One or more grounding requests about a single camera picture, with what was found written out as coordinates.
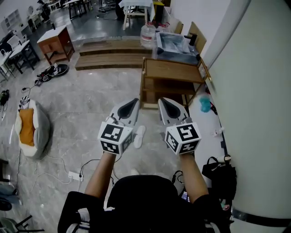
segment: white cloth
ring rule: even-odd
[[[125,7],[128,10],[128,7],[132,6],[146,6],[150,13],[150,20],[152,21],[155,16],[155,8],[152,0],[122,0],[119,3],[120,7]]]

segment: black shirt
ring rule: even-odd
[[[65,202],[58,232],[182,231],[227,232],[218,200],[210,195],[193,204],[178,197],[175,186],[159,176],[129,176],[113,187],[105,211],[98,198],[70,192]]]

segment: marble floor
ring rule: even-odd
[[[81,166],[90,159],[101,157],[102,149],[97,141],[100,124],[116,103],[139,97],[141,75],[140,69],[76,71],[74,66],[78,57],[77,52],[72,56],[68,63],[70,70],[66,75],[32,88],[29,95],[44,107],[51,122],[48,155],[62,158],[66,170],[73,172],[80,171]],[[47,62],[42,60],[37,64],[35,71],[27,68],[22,75],[16,73],[16,78],[10,77],[8,81],[1,83],[3,90],[9,89],[10,98],[5,118],[0,122],[0,158],[9,161],[14,183],[18,172],[20,149],[14,130],[11,138],[10,134],[19,100],[28,94],[21,93],[21,89],[32,87],[36,74],[47,66]],[[114,166],[116,176],[118,178],[128,176],[130,170],[135,168],[141,174],[171,178],[180,165],[178,157],[167,149],[162,141],[160,133],[164,128],[159,120],[158,111],[140,110],[135,127],[140,125],[147,127],[143,145],[141,149],[135,149],[130,145]],[[12,210],[0,212],[0,216],[20,221],[31,214],[33,216],[31,227],[55,233],[67,194],[70,191],[77,191],[79,183],[73,180],[69,184],[62,184],[47,174],[39,176],[46,172],[64,183],[69,182],[61,159],[45,157],[38,162],[37,170],[36,163],[32,162],[21,154],[18,190],[23,205],[13,205]],[[98,161],[92,161],[85,166],[80,192],[85,190],[97,163]]]

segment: white shoe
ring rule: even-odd
[[[134,146],[136,149],[141,148],[142,145],[142,139],[144,137],[144,134],[146,132],[146,127],[145,126],[139,126],[137,131],[136,131],[136,137],[134,139]]]
[[[130,171],[130,175],[131,176],[138,176],[138,175],[140,175],[140,173],[136,170],[136,169],[131,169],[131,171]]]

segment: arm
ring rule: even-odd
[[[180,162],[190,202],[194,203],[199,197],[208,194],[206,183],[192,154],[180,155]]]
[[[98,163],[89,183],[87,184],[85,194],[99,198],[104,201],[111,173],[113,170],[116,155],[104,152]]]

